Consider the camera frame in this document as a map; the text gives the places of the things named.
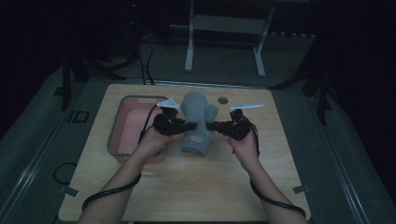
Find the forearm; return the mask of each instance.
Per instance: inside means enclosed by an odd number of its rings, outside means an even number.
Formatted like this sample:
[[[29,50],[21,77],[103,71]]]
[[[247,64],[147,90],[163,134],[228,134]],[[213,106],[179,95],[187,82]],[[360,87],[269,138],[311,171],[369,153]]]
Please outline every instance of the forearm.
[[[257,190],[265,197],[286,204],[291,201],[280,191],[271,177],[261,165],[255,164],[252,169],[247,169],[251,181]],[[279,207],[261,200],[262,208],[271,224],[274,223],[306,223],[305,218],[298,212]]]
[[[141,173],[144,162],[131,157],[100,190],[116,189],[128,185]],[[120,223],[133,188],[90,202],[78,223]]]

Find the metal leg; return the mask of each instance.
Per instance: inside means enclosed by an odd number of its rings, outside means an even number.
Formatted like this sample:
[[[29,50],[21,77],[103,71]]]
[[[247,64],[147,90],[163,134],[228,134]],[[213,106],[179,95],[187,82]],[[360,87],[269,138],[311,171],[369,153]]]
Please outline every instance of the metal leg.
[[[190,4],[189,46],[187,48],[186,65],[184,67],[186,72],[192,70],[192,60],[194,57],[194,1],[191,0]]]
[[[257,73],[259,77],[265,77],[264,65],[262,64],[262,46],[264,45],[265,38],[268,35],[271,19],[273,18],[275,7],[271,7],[268,14],[267,22],[262,27],[262,38],[259,46],[253,49],[254,59],[256,60]]]

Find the person's right hand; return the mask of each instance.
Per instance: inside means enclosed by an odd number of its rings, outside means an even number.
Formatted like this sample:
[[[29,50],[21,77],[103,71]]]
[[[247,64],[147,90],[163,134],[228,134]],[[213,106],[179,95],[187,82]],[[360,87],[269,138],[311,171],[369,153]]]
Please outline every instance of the person's right hand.
[[[247,136],[241,141],[224,135],[223,140],[226,141],[232,148],[236,158],[241,162],[242,167],[249,171],[255,169],[256,165],[261,165],[258,154],[256,139],[253,131],[250,131]]]

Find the hand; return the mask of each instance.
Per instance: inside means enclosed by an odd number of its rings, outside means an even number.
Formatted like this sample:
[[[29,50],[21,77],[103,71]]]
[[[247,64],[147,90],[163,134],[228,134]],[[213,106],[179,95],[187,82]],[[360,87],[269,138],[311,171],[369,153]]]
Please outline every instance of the hand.
[[[224,135],[223,140],[233,148],[233,153],[235,153],[236,158],[241,162],[241,165],[245,170],[249,171],[254,169],[255,165],[260,164],[258,158],[259,155],[257,154],[256,139],[253,131],[250,131],[241,141],[236,141],[226,135]]]
[[[164,150],[167,143],[172,142],[177,138],[178,134],[160,134],[155,128],[150,127],[134,151],[134,155],[141,157],[144,161],[147,161],[161,150]]]

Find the gray floor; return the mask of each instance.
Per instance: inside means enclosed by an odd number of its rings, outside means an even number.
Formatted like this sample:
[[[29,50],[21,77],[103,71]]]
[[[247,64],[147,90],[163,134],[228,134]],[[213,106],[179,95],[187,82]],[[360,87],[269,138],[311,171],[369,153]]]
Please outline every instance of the gray floor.
[[[311,42],[300,36],[269,36],[263,54],[265,78],[256,75],[251,49],[204,43],[196,46],[191,73],[183,70],[187,48],[178,42],[153,43],[149,68],[159,85],[189,82],[264,89],[292,77]],[[146,60],[149,46],[143,46],[141,53]],[[142,83],[138,66],[120,74],[128,77],[123,83]],[[31,177],[30,185],[22,188],[21,197],[7,203],[14,208],[8,223],[51,223],[56,218],[64,196],[57,192],[62,184],[54,181],[52,173],[64,162],[78,162],[106,87],[115,82],[97,74],[88,83],[73,82],[73,100],[64,112],[61,98],[53,96],[61,85],[60,71],[44,83],[0,142],[2,207],[23,171],[28,167],[34,171],[25,174]],[[312,189],[306,197],[315,223],[395,223],[395,206],[343,109],[329,97],[332,111],[326,112],[328,124],[322,126],[316,116],[317,98],[304,97],[302,85],[273,95],[300,178]],[[89,112],[88,121],[69,121],[72,111]],[[41,165],[30,166],[35,155],[41,155]],[[65,167],[61,178],[67,180],[72,174],[73,167]]]

